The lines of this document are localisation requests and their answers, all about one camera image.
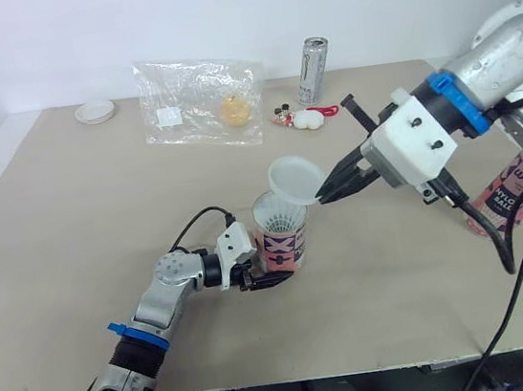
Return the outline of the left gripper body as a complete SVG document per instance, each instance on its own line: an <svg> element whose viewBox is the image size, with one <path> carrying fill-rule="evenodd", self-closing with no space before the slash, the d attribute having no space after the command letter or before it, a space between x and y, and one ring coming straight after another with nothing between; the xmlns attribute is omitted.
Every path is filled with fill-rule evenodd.
<svg viewBox="0 0 523 391"><path fill-rule="evenodd" d="M230 285L241 292L253 291L257 284L255 284L255 278L252 276L252 262L246 260L244 263L237 263L231 268L230 274Z"/></svg>

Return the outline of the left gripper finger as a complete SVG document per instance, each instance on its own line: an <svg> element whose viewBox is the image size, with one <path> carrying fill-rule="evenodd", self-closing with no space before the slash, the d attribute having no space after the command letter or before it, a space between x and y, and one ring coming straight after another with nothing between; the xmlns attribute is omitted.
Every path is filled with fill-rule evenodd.
<svg viewBox="0 0 523 391"><path fill-rule="evenodd" d="M332 172L328 175L323 184L329 179L332 181L336 178L347 177L355 169L361 169L358 166L358 163L363 159L362 153L360 152L360 147L355 148L353 151L349 152L344 158L342 158L332 169Z"/></svg>
<svg viewBox="0 0 523 391"><path fill-rule="evenodd" d="M347 177L336 178L332 181L327 179L317 193L318 202L326 205L350 197L353 194L363 191L378 178L379 173L373 168L369 168L355 169Z"/></svg>
<svg viewBox="0 0 523 391"><path fill-rule="evenodd" d="M282 282L285 282L293 275L294 275L294 273L292 271L267 272L263 275L253 277L251 279L251 283L249 285L249 290L253 292L253 291L267 290L268 288L273 288L276 285L279 285Z"/></svg>

